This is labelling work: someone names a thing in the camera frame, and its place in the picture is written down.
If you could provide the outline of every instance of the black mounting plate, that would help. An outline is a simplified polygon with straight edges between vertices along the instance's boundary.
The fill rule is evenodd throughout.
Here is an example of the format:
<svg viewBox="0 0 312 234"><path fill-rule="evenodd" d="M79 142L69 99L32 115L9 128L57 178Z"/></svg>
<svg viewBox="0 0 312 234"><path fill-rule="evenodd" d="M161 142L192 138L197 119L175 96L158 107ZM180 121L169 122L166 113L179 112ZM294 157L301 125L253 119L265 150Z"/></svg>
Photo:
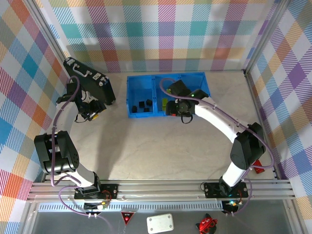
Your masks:
<svg viewBox="0 0 312 234"><path fill-rule="evenodd" d="M204 183L204 191L206 198L240 198L239 191L242 193L243 198L248 197L246 183L240 182L229 196L221 193L219 183Z"/></svg>
<svg viewBox="0 0 312 234"><path fill-rule="evenodd" d="M91 193L91 194L86 194L82 195L81 193L75 193L74 199L99 199L99 200L106 200L107 195L109 198L109 193L104 192L109 191L110 194L112 195L112 199L117 199L117 194L118 194L118 184L101 184L100 190L102 192L97 192L97 193Z"/></svg>

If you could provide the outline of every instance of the blue plastic tray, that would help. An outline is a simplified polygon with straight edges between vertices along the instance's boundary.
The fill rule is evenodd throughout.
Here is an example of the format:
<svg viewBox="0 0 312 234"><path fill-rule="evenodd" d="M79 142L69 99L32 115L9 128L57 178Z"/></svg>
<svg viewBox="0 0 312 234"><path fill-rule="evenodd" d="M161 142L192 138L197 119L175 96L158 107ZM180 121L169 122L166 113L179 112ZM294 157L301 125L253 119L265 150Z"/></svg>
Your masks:
<svg viewBox="0 0 312 234"><path fill-rule="evenodd" d="M204 72L131 76L127 79L127 111L129 118L166 116L166 113L162 110L162 99L167 98L170 101L174 100L174 98L161 91L159 83L163 78L181 79L191 91L201 89L210 95ZM171 84L170 81L163 83L165 89ZM151 107L146 105L147 99L153 101ZM139 101L144 101L145 107L149 107L150 112L144 112L143 108L139 108ZM132 113L132 106L137 107L137 113Z"/></svg>

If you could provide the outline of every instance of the marble surface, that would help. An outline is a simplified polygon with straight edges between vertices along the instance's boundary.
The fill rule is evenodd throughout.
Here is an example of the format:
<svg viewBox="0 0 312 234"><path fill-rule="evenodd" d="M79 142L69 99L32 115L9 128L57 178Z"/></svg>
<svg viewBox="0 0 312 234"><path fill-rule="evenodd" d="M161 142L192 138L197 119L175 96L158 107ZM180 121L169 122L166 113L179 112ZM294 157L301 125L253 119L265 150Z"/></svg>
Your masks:
<svg viewBox="0 0 312 234"><path fill-rule="evenodd" d="M108 74L116 103L91 122L74 123L70 135L80 162L101 179L219 179L231 162L232 144L213 125L199 117L190 124L179 117L128 118L126 80L136 74L153 73ZM219 107L249 123L258 121L241 71L206 72L206 78ZM260 161L271 160L265 153ZM269 179L273 172L251 171L248 177Z"/></svg>

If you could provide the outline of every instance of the plaid wallpaper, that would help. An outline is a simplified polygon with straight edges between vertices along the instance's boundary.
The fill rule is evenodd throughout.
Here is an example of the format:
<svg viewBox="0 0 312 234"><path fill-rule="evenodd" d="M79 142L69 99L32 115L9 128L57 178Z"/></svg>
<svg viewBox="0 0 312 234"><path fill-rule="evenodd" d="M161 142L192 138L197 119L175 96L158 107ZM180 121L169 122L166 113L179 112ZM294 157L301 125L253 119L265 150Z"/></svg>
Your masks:
<svg viewBox="0 0 312 234"><path fill-rule="evenodd" d="M293 0L252 72L284 178L312 233L312 0Z"/></svg>
<svg viewBox="0 0 312 234"><path fill-rule="evenodd" d="M65 54L104 72L240 70L276 6L274 0L37 3Z"/></svg>
<svg viewBox="0 0 312 234"><path fill-rule="evenodd" d="M14 234L42 173L33 140L50 125L67 75L22 0L0 6L0 234Z"/></svg>

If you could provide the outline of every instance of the red warning sticker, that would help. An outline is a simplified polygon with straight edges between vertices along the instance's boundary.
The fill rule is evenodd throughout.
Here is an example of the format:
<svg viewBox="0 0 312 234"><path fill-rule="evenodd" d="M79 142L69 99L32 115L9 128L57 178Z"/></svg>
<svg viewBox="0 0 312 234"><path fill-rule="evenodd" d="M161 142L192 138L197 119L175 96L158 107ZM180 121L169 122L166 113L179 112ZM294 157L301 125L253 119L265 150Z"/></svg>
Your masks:
<svg viewBox="0 0 312 234"><path fill-rule="evenodd" d="M123 221L125 221L125 224L127 225L132 216L135 214L135 212L121 212Z"/></svg>

